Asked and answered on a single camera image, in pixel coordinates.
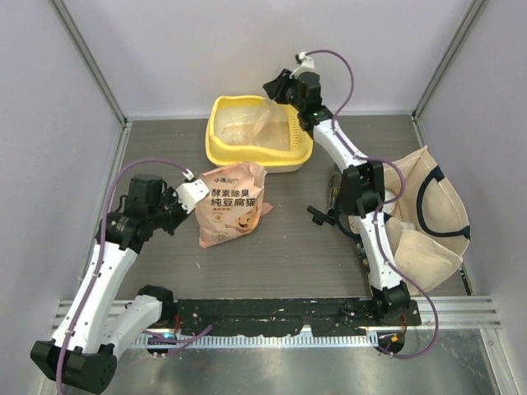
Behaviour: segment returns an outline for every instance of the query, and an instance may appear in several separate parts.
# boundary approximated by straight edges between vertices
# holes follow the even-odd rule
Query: black mounting plate
[[[211,336],[294,336],[306,324],[315,337],[364,335],[364,327],[400,326],[397,319],[380,323],[365,298],[178,300],[181,332],[193,336],[212,325]],[[408,326],[421,325],[415,300],[404,310]]]

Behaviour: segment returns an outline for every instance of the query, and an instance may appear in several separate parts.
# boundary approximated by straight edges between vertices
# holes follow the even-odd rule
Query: plastic litter box
[[[275,150],[262,146],[232,146],[220,139],[224,128],[255,123],[267,108],[262,96],[220,96],[212,107],[208,120],[205,147],[208,159],[216,166],[253,161],[264,166],[269,173],[298,170],[310,158],[313,141],[304,132],[296,110],[290,105],[276,105],[277,116],[287,122],[288,149]]]

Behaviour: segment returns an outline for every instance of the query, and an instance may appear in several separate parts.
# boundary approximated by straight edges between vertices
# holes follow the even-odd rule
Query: gray wall
[[[262,95],[294,54],[339,51],[357,77],[346,111],[410,112],[471,0],[65,0],[130,116],[207,117],[219,95]],[[316,57],[324,100],[349,89]]]
[[[527,3],[490,1],[423,117],[433,155],[464,199],[467,254],[490,294],[525,388],[527,342]]]
[[[30,361],[86,260],[119,125],[48,2],[0,12],[0,383],[35,394]]]

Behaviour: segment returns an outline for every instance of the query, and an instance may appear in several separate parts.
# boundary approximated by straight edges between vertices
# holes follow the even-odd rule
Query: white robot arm
[[[313,139],[329,153],[340,171],[344,172],[350,166],[358,167],[360,165],[365,165],[366,161],[357,159],[357,156],[360,156],[361,158],[366,156],[364,156],[364,154],[362,154],[342,132],[337,121],[334,121],[334,127],[335,132],[332,129],[331,120],[320,122],[318,125],[314,126]],[[351,155],[343,143],[335,137],[336,132],[340,133],[341,137],[346,140],[347,144],[356,153],[355,156]],[[375,213],[373,211],[366,212],[364,217],[354,216],[354,222],[359,229],[368,263],[370,264],[370,283],[371,286],[377,290],[395,288],[400,285],[403,279],[399,274],[392,271],[380,253],[377,239],[375,237],[374,221]],[[389,246],[384,225],[380,226],[380,241],[383,250],[388,255],[388,259],[394,263],[394,257]]]
[[[375,223],[375,210],[385,200],[382,163],[362,154],[343,133],[333,114],[322,105],[319,75],[314,72],[313,59],[300,53],[296,61],[300,64],[297,69],[293,72],[282,70],[277,78],[264,84],[263,89],[270,99],[298,110],[302,129],[329,153],[343,173],[339,201],[343,212],[353,217],[364,244],[375,315],[381,322],[397,319],[408,307],[410,294],[401,276],[389,266],[395,262],[384,216],[379,217],[380,224]]]
[[[153,231],[162,228],[174,234],[175,228],[208,192],[205,183],[194,177],[176,190],[155,175],[132,178],[123,211],[119,206],[108,214],[104,264],[96,272],[98,243],[68,314],[50,341],[37,341],[31,350],[31,359],[49,379],[56,379],[58,355],[66,346],[63,383],[90,393],[102,393],[114,375],[117,360],[133,339],[152,324],[174,317],[172,292],[159,286],[145,286],[120,316],[107,321],[124,276]],[[101,229],[96,237],[98,242],[100,232]],[[97,278],[82,302],[92,277]],[[82,303],[77,323],[70,331],[72,317]]]

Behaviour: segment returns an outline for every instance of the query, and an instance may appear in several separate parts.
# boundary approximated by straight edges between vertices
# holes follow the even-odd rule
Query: gray metal floor
[[[409,332],[405,352],[431,331]],[[70,395],[83,392],[71,389]],[[153,360],[127,350],[105,395],[499,394],[479,330],[441,331],[429,354],[395,360],[373,348],[187,350]]]
[[[409,116],[342,117],[343,130],[368,155],[396,160],[419,145]],[[207,120],[134,122],[124,163],[145,156],[171,158],[194,173],[214,166],[205,154]],[[329,225],[317,226],[306,208],[326,208],[332,161],[319,146],[297,172],[269,174],[265,201],[274,209],[251,235],[209,249],[198,246],[198,223],[189,218],[170,237],[158,231],[143,248],[117,299],[133,299],[146,284],[166,286],[179,298],[277,298],[369,295],[352,244]],[[169,185],[181,174],[166,165],[134,173],[161,175]],[[118,188],[125,193],[128,178]],[[432,292],[465,295],[458,273]]]

